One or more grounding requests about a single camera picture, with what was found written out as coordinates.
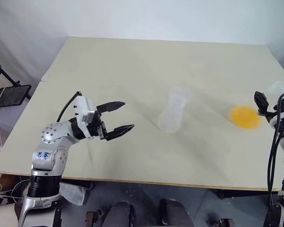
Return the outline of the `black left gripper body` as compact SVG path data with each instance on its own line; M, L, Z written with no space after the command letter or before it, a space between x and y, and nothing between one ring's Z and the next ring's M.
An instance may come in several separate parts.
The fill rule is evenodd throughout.
M107 129L105 123L101 120L102 113L96 110L91 123L88 123L87 129L92 137L99 137L101 140L107 139Z

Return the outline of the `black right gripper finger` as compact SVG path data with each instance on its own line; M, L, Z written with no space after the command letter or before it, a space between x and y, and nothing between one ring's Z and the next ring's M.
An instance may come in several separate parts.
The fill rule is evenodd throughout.
M263 93L256 91L254 93L254 101L258 107L258 114L261 116L266 116L268 109L268 102L266 96Z

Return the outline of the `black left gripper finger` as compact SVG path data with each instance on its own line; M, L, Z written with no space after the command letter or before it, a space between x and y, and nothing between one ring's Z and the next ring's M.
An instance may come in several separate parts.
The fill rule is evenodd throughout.
M120 127L115 128L113 131L108 132L105 136L105 140L110 141L116 138L119 138L126 133L128 133L132 128L134 127L134 124L131 125L123 125Z
M105 112L112 112L114 110L117 110L124 106L125 103L121 101L114 101L114 102L108 102L105 104L98 105L96 107L99 114L105 113Z

